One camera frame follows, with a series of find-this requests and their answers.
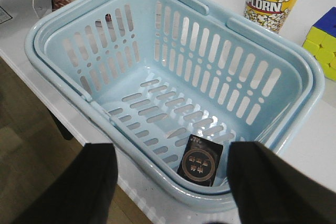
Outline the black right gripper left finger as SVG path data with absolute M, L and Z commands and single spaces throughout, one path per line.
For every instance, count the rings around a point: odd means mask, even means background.
M 88 143 L 13 223 L 106 223 L 117 180 L 114 145 Z

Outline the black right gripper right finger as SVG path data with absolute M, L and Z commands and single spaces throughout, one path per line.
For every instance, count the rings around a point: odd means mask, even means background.
M 258 142 L 230 145 L 228 181 L 241 223 L 335 223 L 335 192 Z

